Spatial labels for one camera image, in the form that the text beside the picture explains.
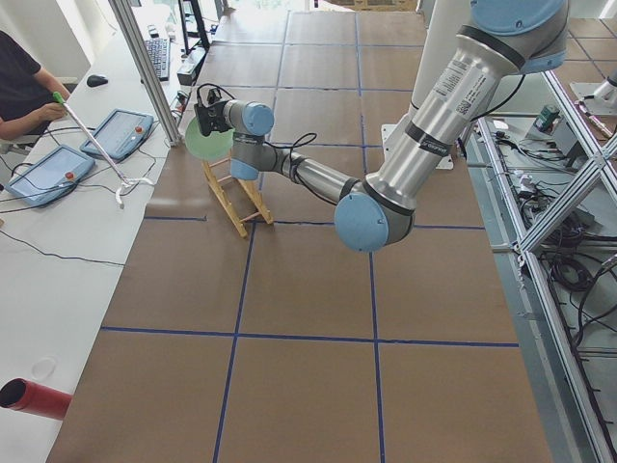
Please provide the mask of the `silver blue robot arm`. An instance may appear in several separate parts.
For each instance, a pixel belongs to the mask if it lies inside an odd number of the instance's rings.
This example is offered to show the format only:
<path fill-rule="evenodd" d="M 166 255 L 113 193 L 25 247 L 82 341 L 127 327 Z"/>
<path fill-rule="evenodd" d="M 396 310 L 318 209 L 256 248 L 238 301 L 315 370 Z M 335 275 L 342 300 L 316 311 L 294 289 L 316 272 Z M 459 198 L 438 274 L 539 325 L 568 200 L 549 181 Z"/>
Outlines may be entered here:
<path fill-rule="evenodd" d="M 230 173 L 254 179 L 274 172 L 335 207 L 335 230 L 355 251 L 373 252 L 411 231 L 416 195 L 463 129 L 480 118 L 503 77 L 559 67 L 565 59 L 567 1 L 473 1 L 456 48 L 422 104 L 397 126 L 380 169 L 350 177 L 293 148 L 268 145 L 272 110 L 257 102 L 220 102 L 233 129 Z"/>

